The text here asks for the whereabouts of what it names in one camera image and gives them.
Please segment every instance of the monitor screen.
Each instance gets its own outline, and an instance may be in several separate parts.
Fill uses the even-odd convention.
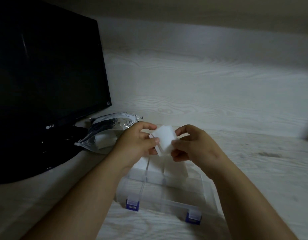
[[[40,2],[0,3],[0,146],[111,105],[97,21]]]

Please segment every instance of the person's left hand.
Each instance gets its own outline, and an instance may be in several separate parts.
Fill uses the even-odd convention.
[[[159,138],[149,138],[148,133],[142,129],[156,130],[157,126],[147,122],[137,122],[126,129],[114,145],[113,150],[108,155],[115,157],[124,168],[131,168],[143,156],[156,155],[153,149],[160,140]]]

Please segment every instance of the forearm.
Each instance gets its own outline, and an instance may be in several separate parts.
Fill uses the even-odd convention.
[[[123,176],[116,158],[85,175],[22,239],[95,239]]]
[[[297,239],[247,176],[224,154],[213,175],[234,239]]]

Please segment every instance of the white wooden desk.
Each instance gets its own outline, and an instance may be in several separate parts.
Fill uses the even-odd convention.
[[[295,138],[208,131],[300,239],[308,239],[308,142]],[[19,239],[102,156],[81,152],[36,177],[0,185],[0,240]],[[229,239],[220,216],[193,226],[161,213],[112,203],[97,239]]]

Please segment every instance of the hand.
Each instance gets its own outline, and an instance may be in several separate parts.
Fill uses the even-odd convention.
[[[126,129],[116,141],[108,156],[118,158],[120,166],[130,169],[143,156],[156,155],[153,148],[159,144],[159,138],[149,138],[142,129],[156,130],[157,126],[147,122],[138,122]]]
[[[175,131],[177,136],[189,133],[180,140],[172,141],[175,150],[171,156],[175,162],[191,160],[208,173],[220,166],[222,159],[227,158],[217,143],[204,130],[193,125],[184,125]]]

